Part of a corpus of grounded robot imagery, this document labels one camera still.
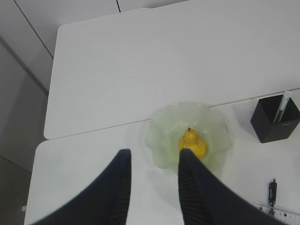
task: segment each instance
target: clear ruler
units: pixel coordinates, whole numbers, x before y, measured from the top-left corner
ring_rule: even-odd
[[[255,203],[255,207],[259,210],[269,214],[270,205],[262,204],[262,203]],[[289,210],[283,210],[280,208],[274,208],[274,217],[285,224],[288,225],[300,225],[300,214],[296,212],[292,212]]]

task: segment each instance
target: black pen holder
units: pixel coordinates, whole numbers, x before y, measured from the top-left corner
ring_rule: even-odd
[[[293,100],[288,101],[280,123],[273,123],[283,95],[258,101],[251,124],[261,143],[288,138],[300,121],[300,112]]]

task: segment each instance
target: black pen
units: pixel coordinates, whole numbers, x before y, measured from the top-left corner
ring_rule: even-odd
[[[277,192],[277,183],[276,180],[273,179],[273,182],[269,184],[269,204],[270,204],[270,211],[269,215],[274,216],[274,206],[276,201],[276,192]]]

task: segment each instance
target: pen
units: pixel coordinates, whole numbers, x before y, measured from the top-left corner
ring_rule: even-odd
[[[286,105],[287,105],[288,101],[290,100],[290,97],[291,97],[291,92],[288,90],[285,91],[285,93],[282,96],[282,99],[281,99],[281,102],[280,102],[280,105],[277,110],[277,113],[276,113],[273,123],[280,123],[283,113],[285,112]]]
[[[270,204],[270,211],[269,215],[274,216],[274,206],[276,201],[276,192],[277,192],[277,183],[276,180],[273,179],[273,182],[269,184],[269,204]]]

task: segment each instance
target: white wall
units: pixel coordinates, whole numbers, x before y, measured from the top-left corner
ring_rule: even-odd
[[[0,0],[0,38],[49,90],[53,58],[13,0]]]
[[[118,0],[121,12],[135,8],[156,8],[187,0]]]
[[[119,12],[116,0],[16,0],[16,2],[52,55],[60,25]]]
[[[0,44],[0,156],[32,170],[46,107],[46,94]]]

